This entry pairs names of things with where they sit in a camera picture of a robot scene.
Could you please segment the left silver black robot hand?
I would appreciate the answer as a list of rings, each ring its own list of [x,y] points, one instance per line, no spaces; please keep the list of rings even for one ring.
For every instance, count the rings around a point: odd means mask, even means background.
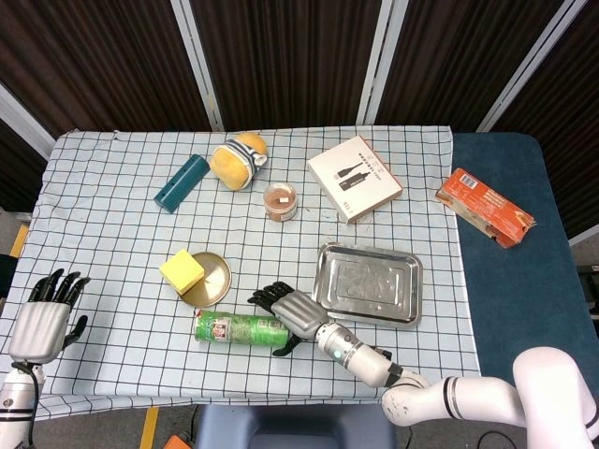
[[[70,313],[90,279],[61,268],[40,279],[19,310],[8,346],[15,363],[45,365],[78,341],[88,324],[81,316],[68,329]]]

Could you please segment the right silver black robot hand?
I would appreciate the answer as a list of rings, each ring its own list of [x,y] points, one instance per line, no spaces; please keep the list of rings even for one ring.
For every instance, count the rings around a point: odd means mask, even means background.
[[[302,342],[316,341],[318,329],[329,321],[326,309],[281,281],[254,291],[247,302],[272,314],[288,329],[285,345],[272,352],[276,357],[291,354]]]

